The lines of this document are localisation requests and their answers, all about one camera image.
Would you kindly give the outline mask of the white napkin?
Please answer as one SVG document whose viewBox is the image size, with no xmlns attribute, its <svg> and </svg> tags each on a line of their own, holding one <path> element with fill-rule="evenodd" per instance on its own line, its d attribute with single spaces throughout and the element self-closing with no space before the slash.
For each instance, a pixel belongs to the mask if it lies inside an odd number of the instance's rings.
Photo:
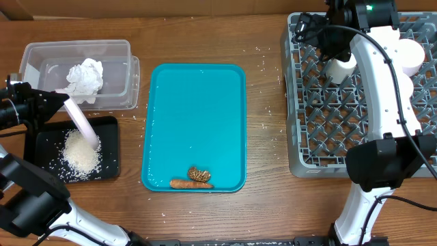
<svg viewBox="0 0 437 246">
<path fill-rule="evenodd" d="M 69 69 L 66 77 L 69 85 L 64 90 L 71 96 L 96 95 L 103 86 L 102 74 L 102 62 L 87 58 Z"/>
</svg>

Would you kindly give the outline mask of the small pink plate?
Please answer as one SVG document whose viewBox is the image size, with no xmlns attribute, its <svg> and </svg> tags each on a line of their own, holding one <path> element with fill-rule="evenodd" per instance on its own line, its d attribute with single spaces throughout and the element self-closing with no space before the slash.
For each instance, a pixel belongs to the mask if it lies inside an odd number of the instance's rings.
<svg viewBox="0 0 437 246">
<path fill-rule="evenodd" d="M 425 60 L 423 47 L 411 39 L 400 39 L 398 53 L 404 74 L 411 77 L 415 75 Z"/>
</svg>

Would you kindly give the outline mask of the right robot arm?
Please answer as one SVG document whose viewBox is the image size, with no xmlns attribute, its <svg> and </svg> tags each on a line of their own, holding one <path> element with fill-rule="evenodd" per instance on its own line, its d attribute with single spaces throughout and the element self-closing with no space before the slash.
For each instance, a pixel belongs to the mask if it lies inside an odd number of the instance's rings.
<svg viewBox="0 0 437 246">
<path fill-rule="evenodd" d="M 403 39 L 394 1 L 329 1 L 325 15 L 302 13 L 294 39 L 319 48 L 323 57 L 355 59 L 368 114 L 368 140 L 350 148 L 346 169 L 352 186 L 326 236 L 295 238 L 296 245 L 387 245 L 371 230 L 387 200 L 436 151 L 423 133 L 410 99 L 412 76 L 425 54 Z"/>
</svg>

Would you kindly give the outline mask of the large white plate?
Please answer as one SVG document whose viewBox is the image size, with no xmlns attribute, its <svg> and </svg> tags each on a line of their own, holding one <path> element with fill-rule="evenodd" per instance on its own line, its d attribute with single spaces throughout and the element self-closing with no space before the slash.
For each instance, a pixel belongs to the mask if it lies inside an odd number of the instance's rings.
<svg viewBox="0 0 437 246">
<path fill-rule="evenodd" d="M 64 102 L 64 107 L 86 142 L 93 150 L 97 150 L 98 146 L 100 145 L 97 134 L 95 134 L 88 119 L 85 117 L 76 102 L 69 98 Z"/>
</svg>

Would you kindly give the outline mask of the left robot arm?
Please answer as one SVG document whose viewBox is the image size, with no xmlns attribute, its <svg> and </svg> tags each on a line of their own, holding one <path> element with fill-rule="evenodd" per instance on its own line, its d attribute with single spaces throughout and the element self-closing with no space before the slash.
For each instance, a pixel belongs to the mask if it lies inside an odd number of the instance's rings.
<svg viewBox="0 0 437 246">
<path fill-rule="evenodd" d="M 71 97 L 58 90 L 33 89 L 11 74 L 1 89 L 1 129 L 24 124 L 33 136 L 54 114 L 65 107 L 92 148 L 98 138 L 88 119 Z M 19 237 L 38 236 L 42 243 L 55 236 L 78 245 L 148 246 L 133 231 L 106 223 L 78 207 L 58 177 L 11 153 L 1 155 L 1 190 L 18 185 L 20 191 L 1 206 L 1 228 Z"/>
</svg>

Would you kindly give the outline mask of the white cup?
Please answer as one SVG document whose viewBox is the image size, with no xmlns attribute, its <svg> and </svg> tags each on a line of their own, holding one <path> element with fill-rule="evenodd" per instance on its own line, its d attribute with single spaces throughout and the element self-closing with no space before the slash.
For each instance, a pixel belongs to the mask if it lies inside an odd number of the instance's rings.
<svg viewBox="0 0 437 246">
<path fill-rule="evenodd" d="M 346 77 L 350 77 L 356 68 L 356 59 L 351 54 L 348 61 L 333 59 L 326 70 L 326 77 L 332 79 L 332 83 L 340 85 Z"/>
</svg>

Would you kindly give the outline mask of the pale green bowl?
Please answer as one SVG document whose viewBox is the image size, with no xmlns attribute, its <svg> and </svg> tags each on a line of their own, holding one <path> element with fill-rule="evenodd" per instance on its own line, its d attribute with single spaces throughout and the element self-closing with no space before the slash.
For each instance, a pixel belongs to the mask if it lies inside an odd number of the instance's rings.
<svg viewBox="0 0 437 246">
<path fill-rule="evenodd" d="M 409 107 L 410 97 L 412 96 L 412 93 L 414 91 L 412 80 L 404 73 L 398 75 L 397 78 L 402 107 Z"/>
</svg>

